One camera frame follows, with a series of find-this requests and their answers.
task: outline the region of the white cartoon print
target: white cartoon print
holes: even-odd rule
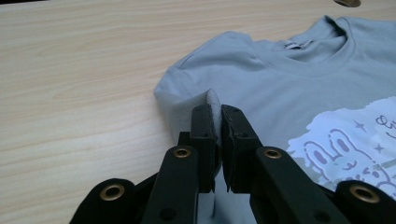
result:
[[[338,182],[357,179],[396,199],[396,97],[321,113],[307,129],[289,140],[288,152],[304,159],[320,185],[335,190]]]

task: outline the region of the cartoon bunny graphic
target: cartoon bunny graphic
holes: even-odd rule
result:
[[[392,184],[385,169],[363,150],[354,146],[346,133],[332,129],[329,133],[330,147],[325,149],[319,143],[304,144],[306,157],[327,181],[355,179],[374,180],[375,186],[391,192],[396,197],[396,185]]]
[[[396,97],[318,114],[287,151],[318,184],[367,182],[396,199]]]

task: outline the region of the metal screw hole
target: metal screw hole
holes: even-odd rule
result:
[[[271,159],[279,159],[282,157],[282,153],[280,153],[278,150],[276,149],[266,149],[264,151],[264,155],[266,157],[269,157]]]
[[[112,184],[106,186],[100,192],[100,198],[104,201],[115,201],[125,192],[125,187],[121,184]]]
[[[353,185],[349,188],[349,191],[353,194],[353,196],[364,202],[367,203],[379,202],[379,196],[374,191],[364,186]]]
[[[186,148],[178,148],[174,151],[174,156],[178,158],[186,158],[189,157],[191,154],[191,151],[186,149]]]

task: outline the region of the light blue t-shirt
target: light blue t-shirt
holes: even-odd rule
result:
[[[396,22],[323,17],[289,40],[219,35],[171,66],[155,89],[171,134],[191,110],[242,109],[265,146],[280,147],[316,183],[359,179],[396,199]],[[200,223],[255,223],[247,195],[200,195]]]

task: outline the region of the table surface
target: table surface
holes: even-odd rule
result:
[[[153,89],[234,30],[287,39],[323,15],[396,20],[396,1],[53,0],[0,6],[0,223],[67,223],[112,177],[139,183],[173,145]]]

